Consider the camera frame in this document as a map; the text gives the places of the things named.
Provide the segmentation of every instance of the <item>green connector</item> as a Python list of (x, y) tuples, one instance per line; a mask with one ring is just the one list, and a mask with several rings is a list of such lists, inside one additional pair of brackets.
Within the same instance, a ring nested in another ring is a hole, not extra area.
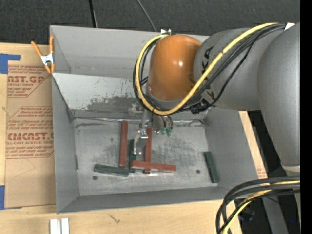
[(162, 128), (162, 129), (160, 130), (160, 133), (161, 133), (162, 135), (164, 135), (166, 132), (167, 132), (167, 129), (166, 129), (165, 127)]
[(170, 128), (169, 130), (167, 130), (167, 136), (171, 136), (171, 132), (172, 132), (173, 128)]

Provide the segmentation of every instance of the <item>blue tape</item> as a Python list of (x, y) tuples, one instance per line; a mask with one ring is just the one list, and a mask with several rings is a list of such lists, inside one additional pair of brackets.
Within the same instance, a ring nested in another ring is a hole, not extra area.
[(9, 60), (20, 60), (20, 55), (0, 54), (0, 74), (8, 73)]
[(0, 185), (0, 210), (4, 210), (4, 185)]

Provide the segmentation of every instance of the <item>dark green block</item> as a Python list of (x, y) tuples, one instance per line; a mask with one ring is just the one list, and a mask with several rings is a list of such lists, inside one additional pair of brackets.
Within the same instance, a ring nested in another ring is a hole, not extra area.
[[(131, 161), (137, 160), (137, 156), (134, 154), (134, 144), (135, 144), (135, 140), (131, 139), (129, 141), (129, 166), (130, 166)], [(131, 173), (135, 173), (136, 172), (135, 169), (132, 169), (130, 167), (129, 167), (129, 171)]]
[(218, 183), (220, 181), (218, 173), (215, 167), (215, 161), (211, 152), (204, 152), (205, 161), (207, 164), (208, 172), (212, 183)]
[(127, 169), (113, 166), (95, 165), (93, 171), (97, 173), (111, 174), (123, 177), (127, 177), (129, 175), (129, 171)]

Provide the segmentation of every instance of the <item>dark background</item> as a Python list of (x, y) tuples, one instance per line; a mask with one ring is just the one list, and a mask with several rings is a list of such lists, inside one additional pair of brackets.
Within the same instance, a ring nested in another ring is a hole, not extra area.
[[(140, 0), (157, 30), (211, 35), (257, 24), (300, 22), (300, 0)], [(93, 0), (99, 28), (153, 31), (136, 0)], [(0, 0), (0, 41), (47, 44), (49, 26), (92, 27), (88, 0)], [(280, 161), (260, 112), (249, 112), (270, 176), (283, 176)], [(299, 233), (293, 197), (280, 197), (289, 233)], [(263, 203), (256, 201), (250, 222), (243, 222), (246, 234), (271, 233)]]

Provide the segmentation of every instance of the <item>cardboard sheet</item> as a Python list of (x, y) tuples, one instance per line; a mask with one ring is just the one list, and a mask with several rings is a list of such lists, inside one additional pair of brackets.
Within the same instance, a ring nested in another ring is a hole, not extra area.
[(4, 206), (54, 204), (51, 76), (30, 44), (1, 43), (0, 53), (21, 55), (8, 62)]

